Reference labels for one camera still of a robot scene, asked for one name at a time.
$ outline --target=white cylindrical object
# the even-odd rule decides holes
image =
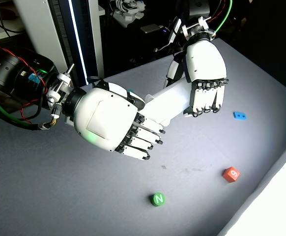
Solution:
[[[191,83],[187,83],[185,77],[181,78],[153,95],[154,99],[147,102],[140,113],[162,126],[168,126],[172,118],[189,107],[190,93]]]

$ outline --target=gray table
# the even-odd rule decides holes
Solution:
[[[149,161],[94,147],[63,121],[32,132],[0,120],[0,236],[216,235],[286,148],[286,88],[214,43],[230,80],[222,110],[174,118]],[[154,94],[171,59],[108,80]],[[232,184],[221,177],[230,166],[241,172]],[[165,206],[151,205],[155,192],[166,195]]]

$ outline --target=red die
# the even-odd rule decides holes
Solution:
[[[240,172],[236,170],[234,167],[226,169],[223,173],[224,179],[226,179],[229,183],[235,182],[239,176]]]

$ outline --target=back of robotic hand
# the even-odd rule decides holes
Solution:
[[[63,113],[73,115],[74,127],[88,142],[113,152],[148,160],[148,150],[162,144],[162,125],[140,114],[145,102],[123,87],[100,81],[90,92],[76,88]]]

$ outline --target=green round block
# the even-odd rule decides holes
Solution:
[[[162,193],[155,193],[152,199],[153,205],[157,207],[165,204],[165,201],[166,201],[165,195]]]

